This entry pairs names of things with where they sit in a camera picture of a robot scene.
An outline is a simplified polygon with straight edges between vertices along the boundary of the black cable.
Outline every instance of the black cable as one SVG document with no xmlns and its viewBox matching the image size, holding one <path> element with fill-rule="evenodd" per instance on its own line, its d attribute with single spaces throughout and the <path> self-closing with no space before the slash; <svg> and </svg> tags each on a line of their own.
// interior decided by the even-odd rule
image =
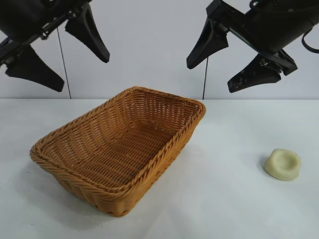
<svg viewBox="0 0 319 239">
<path fill-rule="evenodd" d="M 309 46 L 306 41 L 305 41 L 305 37 L 309 34 L 309 32 L 311 32 L 312 28 L 308 31 L 305 32 L 301 42 L 303 43 L 304 47 L 308 50 L 308 51 L 311 51 L 313 53 L 316 53 L 316 54 L 319 54 L 319 49 L 315 49 L 315 48 L 312 48 L 311 46 Z"/>
<path fill-rule="evenodd" d="M 310 13 L 312 11 L 319 10 L 319 4 L 312 6 L 312 7 L 306 7 L 303 9 L 298 9 L 298 10 L 292 10 L 292 11 L 271 11 L 271 10 L 265 10 L 262 8 L 257 7 L 255 4 L 258 3 L 260 0 L 251 0 L 249 3 L 249 7 L 252 10 L 259 11 L 265 14 L 280 14 L 280 15 L 295 15 L 295 14 L 305 14 L 305 13 Z"/>
</svg>

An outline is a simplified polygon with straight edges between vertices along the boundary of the cream-colored clay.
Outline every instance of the cream-colored clay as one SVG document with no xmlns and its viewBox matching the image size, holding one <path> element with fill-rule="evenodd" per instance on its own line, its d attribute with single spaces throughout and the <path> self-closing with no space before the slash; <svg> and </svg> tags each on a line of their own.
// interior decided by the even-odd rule
<svg viewBox="0 0 319 239">
<path fill-rule="evenodd" d="M 274 178 L 292 181 L 299 175 L 300 157 L 289 150 L 275 149 L 265 164 L 265 171 Z"/>
</svg>

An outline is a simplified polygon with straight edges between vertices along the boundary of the white wall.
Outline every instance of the white wall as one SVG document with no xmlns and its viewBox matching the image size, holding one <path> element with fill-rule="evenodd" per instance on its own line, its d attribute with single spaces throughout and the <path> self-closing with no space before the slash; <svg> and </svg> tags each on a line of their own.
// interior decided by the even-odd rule
<svg viewBox="0 0 319 239">
<path fill-rule="evenodd" d="M 102 63 L 82 43 L 60 31 L 72 97 L 109 98 L 138 85 L 201 98 L 205 63 L 190 71 L 186 57 L 201 33 L 209 3 L 92 1 L 96 25 L 111 60 Z"/>
<path fill-rule="evenodd" d="M 0 31 L 0 41 L 5 37 L 6 35 Z M 32 46 L 41 59 L 65 80 L 57 33 L 52 33 L 46 41 L 38 39 Z M 6 66 L 3 65 L 0 68 L 0 98 L 69 98 L 67 84 L 63 92 L 58 93 L 31 81 L 11 78 L 5 71 Z"/>
<path fill-rule="evenodd" d="M 202 97 L 205 62 L 194 70 L 186 57 L 197 42 L 212 0 L 94 0 L 95 21 L 111 52 L 102 63 L 81 42 L 60 28 L 63 54 L 72 97 L 109 98 L 125 88 L 140 85 L 186 97 Z M 246 12 L 249 0 L 226 0 Z M 307 37 L 318 47 L 319 26 Z M 230 47 L 209 58 L 206 99 L 319 99 L 319 55 L 308 52 L 300 39 L 285 50 L 299 70 L 276 84 L 261 85 L 231 94 L 227 81 L 241 71 L 256 52 L 231 33 Z M 64 80 L 63 62 L 56 32 L 34 48 Z M 9 78 L 0 68 L 0 98 L 67 98 L 62 93 L 21 79 Z"/>
</svg>

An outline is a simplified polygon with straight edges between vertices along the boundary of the wicker basket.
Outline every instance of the wicker basket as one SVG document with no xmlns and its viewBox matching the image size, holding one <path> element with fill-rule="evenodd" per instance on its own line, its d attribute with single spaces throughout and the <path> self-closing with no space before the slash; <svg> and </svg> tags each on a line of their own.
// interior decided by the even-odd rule
<svg viewBox="0 0 319 239">
<path fill-rule="evenodd" d="M 176 159 L 205 112 L 201 102 L 133 87 L 42 138 L 30 155 L 66 190 L 119 217 Z"/>
</svg>

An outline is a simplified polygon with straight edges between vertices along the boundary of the table surface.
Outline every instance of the table surface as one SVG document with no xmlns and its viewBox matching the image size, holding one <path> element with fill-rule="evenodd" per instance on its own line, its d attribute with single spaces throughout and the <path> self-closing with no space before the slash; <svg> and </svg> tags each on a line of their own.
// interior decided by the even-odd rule
<svg viewBox="0 0 319 239">
<path fill-rule="evenodd" d="M 180 156 L 123 218 L 97 211 L 30 160 L 41 137 L 104 100 L 0 100 L 0 238 L 317 239 L 319 101 L 203 101 Z M 300 176 L 270 177 L 273 149 Z"/>
</svg>

